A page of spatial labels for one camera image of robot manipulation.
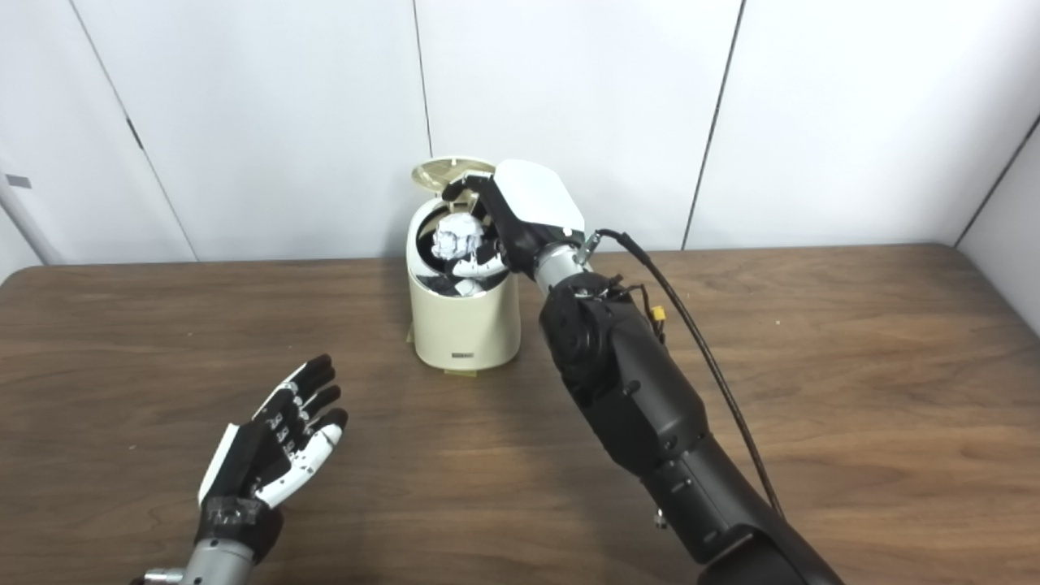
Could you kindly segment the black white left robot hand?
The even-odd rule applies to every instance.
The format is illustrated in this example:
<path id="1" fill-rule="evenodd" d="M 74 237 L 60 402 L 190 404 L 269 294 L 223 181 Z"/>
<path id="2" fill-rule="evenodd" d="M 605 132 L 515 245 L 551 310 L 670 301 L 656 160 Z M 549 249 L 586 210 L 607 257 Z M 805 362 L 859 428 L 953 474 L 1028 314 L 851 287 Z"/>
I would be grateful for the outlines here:
<path id="1" fill-rule="evenodd" d="M 244 423 L 229 423 L 198 488 L 196 541 L 234 542 L 262 561 L 278 540 L 281 505 L 323 466 L 349 415 L 337 407 L 341 389 L 327 354 L 275 385 Z"/>

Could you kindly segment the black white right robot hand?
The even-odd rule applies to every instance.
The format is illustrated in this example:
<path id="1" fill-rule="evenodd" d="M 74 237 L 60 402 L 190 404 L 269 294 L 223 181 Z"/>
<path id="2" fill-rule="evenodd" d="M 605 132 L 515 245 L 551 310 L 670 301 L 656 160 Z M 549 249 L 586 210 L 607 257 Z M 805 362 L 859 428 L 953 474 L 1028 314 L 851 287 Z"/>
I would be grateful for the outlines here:
<path id="1" fill-rule="evenodd" d="M 442 200 L 453 202 L 464 190 L 478 197 L 476 206 L 490 218 L 497 238 L 447 262 L 450 275 L 478 279 L 512 271 L 549 292 L 582 273 L 575 257 L 587 239 L 586 219 L 555 171 L 519 159 L 495 171 L 464 171 L 442 190 Z"/>

